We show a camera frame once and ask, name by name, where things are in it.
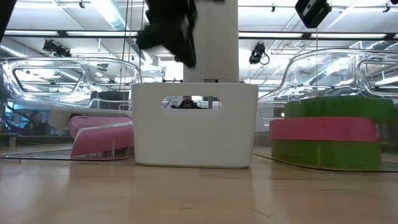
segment pipe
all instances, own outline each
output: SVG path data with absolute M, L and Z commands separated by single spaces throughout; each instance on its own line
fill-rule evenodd
M 387 47 L 385 50 L 397 50 L 397 49 L 398 49 L 398 42 L 396 42 L 393 45 Z
M 56 6 L 60 6 L 60 4 L 56 1 L 56 0 L 50 0 L 53 4 L 55 4 Z M 66 9 L 62 9 L 60 8 L 60 10 L 69 18 L 71 19 L 78 27 L 80 27 L 83 30 L 87 30 L 86 27 L 83 26 L 83 24 L 81 24 L 80 22 L 77 21 L 76 18 L 74 18 L 73 15 L 71 15 Z M 103 48 L 105 48 L 105 50 L 107 50 L 109 53 L 111 53 L 114 57 L 119 58 L 118 56 L 116 56 L 111 49 L 109 49 L 107 46 L 105 46 L 104 44 L 101 44 Z
M 307 44 L 304 43 L 304 45 L 300 48 L 300 50 L 298 50 L 298 52 L 297 52 L 292 58 L 294 58 L 294 57 L 300 55 L 301 52 L 303 52 L 306 48 L 307 48 Z
M 114 30 L 130 30 L 130 28 L 126 24 L 126 21 L 123 19 L 122 13 L 120 12 L 118 5 L 114 0 L 92 0 L 91 3 Z M 149 54 L 139 49 L 136 44 L 136 40 L 126 39 L 125 41 L 129 44 L 129 46 L 132 48 L 134 53 L 136 53 L 136 55 L 141 56 L 142 63 L 151 64 L 153 62 Z
M 382 41 L 376 42 L 375 44 L 369 45 L 370 43 L 371 42 L 363 43 L 363 45 L 365 45 L 365 49 L 369 49 L 369 50 L 386 50 L 389 47 L 397 44 L 398 41 L 393 41 L 393 40 L 385 41 L 385 40 L 382 40 Z
M 358 0 L 354 0 L 346 10 L 344 10 L 343 13 L 341 13 L 329 26 L 327 29 L 330 29 L 332 26 L 334 26 L 338 21 L 340 21 L 340 19 L 342 19 L 343 17 L 345 17 L 348 13 L 350 13 L 354 8 L 355 8 L 355 4 L 358 2 Z
M 36 51 L 7 38 L 1 41 L 0 54 L 7 57 L 43 57 Z

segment ceiling light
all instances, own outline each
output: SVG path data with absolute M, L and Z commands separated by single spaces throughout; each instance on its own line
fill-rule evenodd
M 51 30 L 6 30 L 4 35 L 51 35 L 58 36 L 57 31 Z
M 256 38 L 256 37 L 262 37 L 262 38 L 301 38 L 303 34 L 301 33 L 289 33 L 289 32 L 272 32 L 272 33 L 267 33 L 267 32 L 239 32 L 239 37 L 250 37 L 250 38 Z
M 311 34 L 311 38 L 360 38 L 360 39 L 373 39 L 385 38 L 387 34 Z
M 85 37 L 129 37 L 136 36 L 137 32 L 129 31 L 68 31 L 69 36 L 85 36 Z

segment transparent plastic shell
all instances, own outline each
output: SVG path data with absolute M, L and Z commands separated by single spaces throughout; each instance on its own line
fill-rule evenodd
M 397 70 L 397 52 L 354 49 L 309 52 L 290 61 L 280 87 L 261 97 L 259 105 L 283 107 L 290 101 L 323 96 L 395 99 Z
M 110 58 L 2 58 L 0 72 L 0 157 L 113 160 L 134 153 L 72 158 L 73 138 L 47 120 L 54 106 L 132 111 L 131 87 L 142 82 L 135 65 Z M 45 128 L 26 131 L 36 114 Z

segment pink bench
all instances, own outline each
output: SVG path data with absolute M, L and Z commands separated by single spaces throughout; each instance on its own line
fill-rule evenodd
M 314 141 L 377 141 L 368 118 L 288 118 L 270 122 L 270 138 Z
M 134 133 L 131 118 L 74 116 L 68 124 L 75 138 L 71 156 L 133 147 Z

